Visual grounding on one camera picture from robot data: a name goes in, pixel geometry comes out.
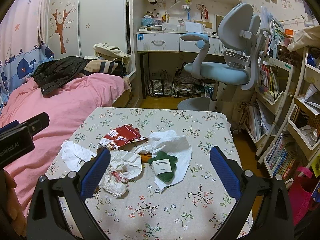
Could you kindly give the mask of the person's left hand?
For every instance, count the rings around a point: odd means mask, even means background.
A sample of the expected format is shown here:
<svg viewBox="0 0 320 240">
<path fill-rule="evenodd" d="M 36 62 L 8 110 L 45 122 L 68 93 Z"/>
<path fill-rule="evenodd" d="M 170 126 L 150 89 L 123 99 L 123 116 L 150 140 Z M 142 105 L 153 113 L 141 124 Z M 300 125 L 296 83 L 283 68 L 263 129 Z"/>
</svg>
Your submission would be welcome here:
<svg viewBox="0 0 320 240">
<path fill-rule="evenodd" d="M 1 239 L 25 239 L 27 222 L 18 201 L 16 181 L 1 169 Z"/>
</svg>

